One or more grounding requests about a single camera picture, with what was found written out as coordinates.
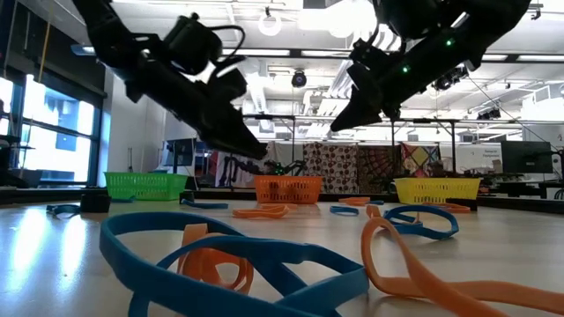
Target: window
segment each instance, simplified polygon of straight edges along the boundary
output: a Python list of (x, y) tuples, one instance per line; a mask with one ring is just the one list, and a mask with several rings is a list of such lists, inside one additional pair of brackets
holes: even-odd
[(88, 181), (90, 139), (24, 124), (19, 167), (42, 170), (42, 181)]
[(26, 78), (24, 118), (90, 136), (93, 133), (94, 106), (57, 92)]
[(0, 77), (0, 100), (4, 103), (0, 107), (0, 135), (7, 135), (10, 128), (9, 113), (14, 92), (14, 84), (10, 80)]
[(5, 113), (11, 111), (11, 100), (14, 92), (14, 84), (10, 80), (0, 77), (0, 99), (4, 102)]
[(8, 134), (8, 119), (0, 119), (0, 135)]
[(90, 166), (96, 164), (94, 121), (100, 115), (98, 108), (38, 84), (27, 75), (20, 113), (21, 145), (29, 147), (19, 152), (20, 168), (42, 170), (42, 184), (95, 181), (89, 176)]

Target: computer monitor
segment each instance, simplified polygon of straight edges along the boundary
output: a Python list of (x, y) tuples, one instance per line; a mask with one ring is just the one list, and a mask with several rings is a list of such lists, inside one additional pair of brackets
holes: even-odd
[(553, 159), (550, 152), (548, 142), (502, 141), (503, 172), (552, 173)]
[(194, 146), (196, 144), (195, 138), (190, 139), (180, 139), (180, 140), (168, 140), (165, 144), (165, 150), (163, 151), (163, 166), (173, 166), (174, 165), (174, 151), (176, 149), (177, 166), (192, 166), (194, 162)]

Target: patterned fabric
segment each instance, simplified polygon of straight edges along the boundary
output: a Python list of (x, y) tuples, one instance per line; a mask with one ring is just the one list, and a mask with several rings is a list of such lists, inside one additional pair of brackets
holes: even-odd
[(427, 166), (439, 160), (439, 147), (402, 144), (402, 157), (404, 169), (409, 170), (411, 176), (429, 177)]
[(399, 146), (361, 146), (359, 148), (358, 173), (361, 194), (381, 194), (387, 191), (386, 180), (393, 176), (392, 152), (396, 155), (396, 172), (401, 165)]
[(323, 192), (327, 194), (357, 194), (358, 146), (306, 144), (303, 158), (305, 176), (322, 176)]

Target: plastic basket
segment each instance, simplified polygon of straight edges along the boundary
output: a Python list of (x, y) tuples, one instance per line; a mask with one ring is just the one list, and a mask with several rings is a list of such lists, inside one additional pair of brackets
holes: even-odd
[(448, 198), (476, 199), (479, 179), (425, 179), (394, 180), (401, 203), (446, 203)]
[(323, 177), (255, 176), (259, 203), (314, 204), (319, 199)]
[(172, 201), (186, 186), (186, 175), (163, 173), (105, 173), (112, 198)]

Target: blue rubber band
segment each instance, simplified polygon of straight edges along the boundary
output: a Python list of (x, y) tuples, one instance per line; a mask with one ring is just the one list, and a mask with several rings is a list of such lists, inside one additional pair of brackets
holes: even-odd
[(346, 217), (356, 217), (359, 215), (359, 210), (352, 207), (343, 207), (343, 206), (331, 206), (330, 212), (339, 215), (339, 216), (346, 216)]
[(423, 206), (423, 205), (413, 205), (413, 206), (404, 206), (398, 207), (388, 212), (384, 213), (384, 219), (392, 222), (392, 219), (401, 219), (406, 220), (407, 218), (412, 218), (412, 221), (415, 221), (414, 217), (402, 215), (404, 212), (425, 212), (430, 213), (433, 215), (437, 215), (440, 217), (446, 218), (451, 225), (450, 231), (447, 232), (439, 232), (433, 229), (426, 228), (425, 226), (421, 225), (409, 225), (405, 223), (401, 223), (399, 225), (395, 225), (397, 231), (401, 234), (416, 234), (421, 237), (429, 238), (432, 240), (444, 240), (452, 237), (455, 233), (457, 233), (460, 229), (458, 227), (458, 222), (456, 218), (449, 212), (441, 210), (436, 207), (432, 206)]
[(207, 210), (212, 210), (212, 209), (216, 209), (216, 210), (224, 210), (224, 209), (229, 209), (229, 204), (227, 203), (194, 203), (191, 202), (187, 199), (182, 199), (180, 201), (181, 204), (185, 204), (187, 206), (190, 206), (192, 208), (199, 208), (199, 209), (207, 209)]
[(408, 216), (408, 215), (404, 215), (404, 214), (396, 214), (392, 218), (392, 217), (388, 216), (389, 212), (390, 212), (389, 210), (384, 211), (384, 215), (382, 217), (384, 219), (390, 221), (393, 225), (415, 225), (415, 220), (417, 220), (416, 217), (412, 217), (412, 216)]
[(62, 213), (70, 214), (70, 217), (74, 217), (80, 214), (80, 206), (73, 204), (63, 204), (63, 205), (48, 205), (47, 213), (53, 216), (58, 216)]
[[(207, 224), (209, 232), (228, 236), (195, 241), (177, 249), (157, 266), (138, 258), (116, 238), (128, 232), (183, 231), (190, 224)], [(181, 255), (200, 247), (248, 259), (284, 297), (270, 303), (167, 270)], [(129, 317), (147, 316), (149, 301), (190, 317), (337, 317), (335, 308), (366, 293), (369, 287), (364, 267), (324, 247), (249, 238), (217, 220), (186, 213), (144, 212), (108, 218), (100, 229), (100, 251), (120, 282), (134, 291)], [(306, 285), (284, 265), (304, 261), (322, 264), (340, 275)]]

